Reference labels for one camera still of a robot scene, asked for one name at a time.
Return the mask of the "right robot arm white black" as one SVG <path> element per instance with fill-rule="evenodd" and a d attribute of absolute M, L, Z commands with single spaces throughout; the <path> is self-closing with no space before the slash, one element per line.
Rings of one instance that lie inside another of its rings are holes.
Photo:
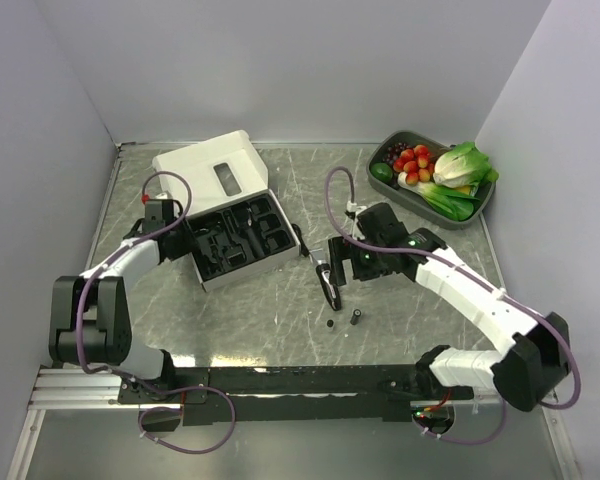
<path fill-rule="evenodd" d="M 571 376 L 574 391 L 561 406 L 568 408 L 578 400 L 581 378 L 568 325 L 560 315 L 543 316 L 519 304 L 430 230 L 409 232 L 386 203 L 364 207 L 349 201 L 346 214 L 354 223 L 352 231 L 341 231 L 331 248 L 336 282 L 345 281 L 345 258 L 360 280 L 402 274 L 445 300 L 492 345 L 484 351 L 441 345 L 424 354 L 416 375 L 424 396 L 439 398 L 450 387 L 492 390 L 528 412 Z"/>

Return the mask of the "black cylindrical trimmer attachment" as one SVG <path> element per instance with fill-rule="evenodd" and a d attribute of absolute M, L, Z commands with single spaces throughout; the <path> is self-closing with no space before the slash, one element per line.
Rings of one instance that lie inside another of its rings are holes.
<path fill-rule="evenodd" d="M 360 321 L 362 312 L 360 309 L 354 309 L 350 318 L 351 325 L 357 325 Z"/>

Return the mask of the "white box with black tray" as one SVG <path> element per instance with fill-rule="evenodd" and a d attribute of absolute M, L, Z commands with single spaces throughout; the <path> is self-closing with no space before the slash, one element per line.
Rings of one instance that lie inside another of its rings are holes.
<path fill-rule="evenodd" d="M 266 272 L 300 255 L 300 241 L 273 191 L 269 171 L 237 130 L 154 157 L 160 190 L 187 202 L 195 273 L 210 292 Z M 179 175 L 175 179 L 165 175 Z"/>

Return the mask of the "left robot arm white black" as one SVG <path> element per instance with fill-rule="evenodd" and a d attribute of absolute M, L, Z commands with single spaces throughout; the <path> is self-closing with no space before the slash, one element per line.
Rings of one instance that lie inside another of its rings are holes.
<path fill-rule="evenodd" d="M 169 352 L 133 338 L 127 294 L 155 267 L 190 254 L 194 242 L 179 201 L 145 197 L 144 207 L 112 254 L 54 282 L 48 349 L 55 362 L 110 371 L 164 402 L 176 393 L 176 368 Z"/>

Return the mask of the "black silver hair trimmer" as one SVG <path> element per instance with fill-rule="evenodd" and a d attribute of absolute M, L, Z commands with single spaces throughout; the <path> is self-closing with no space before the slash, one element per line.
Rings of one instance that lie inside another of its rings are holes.
<path fill-rule="evenodd" d="M 334 311 L 340 311 L 342 309 L 341 295 L 338 287 L 330 281 L 331 269 L 329 264 L 318 262 L 315 266 L 315 272 L 328 305 Z"/>

